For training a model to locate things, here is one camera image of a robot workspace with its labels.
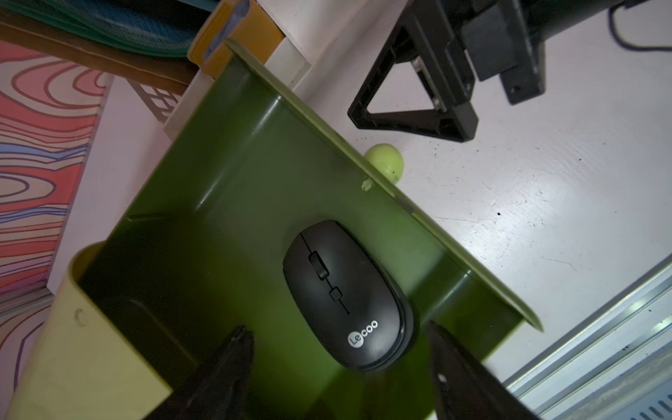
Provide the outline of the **black Lecoo mouse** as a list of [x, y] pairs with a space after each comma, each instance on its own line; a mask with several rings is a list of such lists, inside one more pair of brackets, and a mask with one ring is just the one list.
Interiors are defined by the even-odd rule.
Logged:
[[283, 275], [313, 334], [347, 369], [387, 369], [411, 346], [416, 329], [411, 302], [336, 220], [296, 236], [283, 258]]

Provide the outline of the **green drawer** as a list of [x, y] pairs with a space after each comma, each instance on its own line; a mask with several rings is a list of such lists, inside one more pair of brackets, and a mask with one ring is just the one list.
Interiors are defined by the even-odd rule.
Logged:
[[[236, 328], [255, 338], [247, 419], [425, 419], [426, 325], [484, 360], [542, 322], [236, 42], [232, 59], [80, 278], [172, 387]], [[416, 332], [381, 371], [344, 367], [299, 311], [283, 261], [336, 221], [409, 299]]]

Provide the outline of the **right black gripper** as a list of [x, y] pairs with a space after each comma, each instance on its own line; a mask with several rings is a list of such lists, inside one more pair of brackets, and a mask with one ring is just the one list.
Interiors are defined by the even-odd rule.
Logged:
[[546, 91], [546, 40], [613, 1], [411, 1], [349, 109], [362, 130], [464, 143], [479, 119], [476, 82], [500, 78], [516, 105]]

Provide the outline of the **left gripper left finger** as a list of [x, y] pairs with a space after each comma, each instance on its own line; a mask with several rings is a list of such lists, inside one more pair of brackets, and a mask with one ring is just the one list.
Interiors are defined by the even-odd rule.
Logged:
[[241, 419], [255, 355], [253, 332], [238, 325], [147, 419]]

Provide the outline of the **yellow-green drawer cabinet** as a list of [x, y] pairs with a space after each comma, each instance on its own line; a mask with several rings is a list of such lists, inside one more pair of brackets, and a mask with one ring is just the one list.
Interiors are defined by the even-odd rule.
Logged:
[[172, 390], [80, 289], [101, 243], [70, 262], [9, 419], [143, 419]]

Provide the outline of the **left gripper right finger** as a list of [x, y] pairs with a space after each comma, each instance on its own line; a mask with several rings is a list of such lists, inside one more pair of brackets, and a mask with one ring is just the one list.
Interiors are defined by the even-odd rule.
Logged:
[[427, 325], [430, 377], [439, 419], [536, 419], [442, 325]]

